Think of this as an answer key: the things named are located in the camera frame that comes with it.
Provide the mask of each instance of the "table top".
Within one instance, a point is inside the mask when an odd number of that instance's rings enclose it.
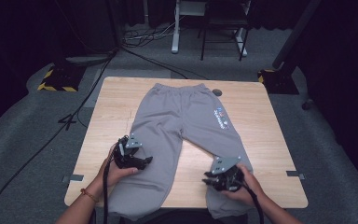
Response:
[[[118,138],[129,134],[139,104],[156,83],[173,87],[204,83],[210,90],[222,91],[219,99],[241,136],[263,190],[283,208],[308,206],[298,176],[286,173],[295,171],[296,167],[261,83],[138,77],[107,77],[104,80],[73,172],[84,178],[70,182],[65,196],[67,205],[97,175],[109,148]],[[207,188],[201,180],[212,161],[209,152],[185,140],[172,189],[162,207],[206,207]]]

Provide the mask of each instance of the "person's left hand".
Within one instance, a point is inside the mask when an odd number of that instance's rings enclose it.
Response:
[[[103,181],[103,170],[109,160],[110,155],[113,153],[113,149],[115,148],[115,145],[112,145],[110,147],[109,155],[107,158],[103,161],[103,164],[101,165],[100,171],[98,172],[97,176],[95,177],[98,181]],[[107,186],[112,187],[114,186],[122,177],[127,175],[133,175],[138,172],[138,169],[135,167],[131,168],[124,168],[120,169],[117,167],[116,163],[114,161],[110,162],[109,167],[109,174],[107,177]]]

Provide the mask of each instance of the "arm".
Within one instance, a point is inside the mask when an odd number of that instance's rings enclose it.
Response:
[[[110,148],[109,155],[113,152],[114,146]],[[95,176],[94,180],[86,187],[86,192],[98,200],[103,194],[103,169],[107,164],[107,160],[103,164]],[[108,187],[114,186],[121,177],[135,174],[136,168],[119,169],[114,162],[110,163],[109,176],[107,177]],[[89,223],[92,211],[96,202],[88,195],[80,194],[77,199],[69,206],[65,212],[57,220],[57,224],[62,223]]]
[[[244,165],[239,164],[237,166],[242,170],[245,176],[244,181],[249,186],[249,188],[257,195],[257,200],[259,201],[264,214],[269,220],[271,220],[272,223],[301,223],[298,219],[290,215],[279,205],[273,202],[269,198],[269,196],[266,195],[255,176],[252,175]],[[228,196],[228,198],[230,199],[238,200],[246,204],[255,206],[251,195],[245,188],[240,188],[236,192],[222,191],[222,193]]]

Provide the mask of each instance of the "white desk leg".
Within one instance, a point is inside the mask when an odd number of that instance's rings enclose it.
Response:
[[[242,31],[243,29],[240,28],[240,30],[237,32],[237,35],[235,36],[235,40],[237,41],[237,45],[238,45],[238,48],[240,49],[240,52],[241,52],[241,49],[242,49]],[[243,57],[246,57],[248,55],[248,52],[246,51],[246,48],[243,50],[243,54],[242,56]]]
[[[179,51],[179,14],[180,14],[180,0],[176,0],[175,8],[175,29],[173,31],[172,39],[172,53],[178,53]]]

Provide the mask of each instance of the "pants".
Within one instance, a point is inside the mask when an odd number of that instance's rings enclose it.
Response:
[[[156,84],[141,102],[131,133],[143,143],[135,157],[153,156],[153,160],[142,172],[123,178],[115,186],[109,197],[113,216],[136,220],[161,207],[171,190],[183,139],[215,156],[241,157],[252,170],[225,108],[204,84],[181,88]],[[212,187],[205,188],[214,218],[242,215],[250,208]]]

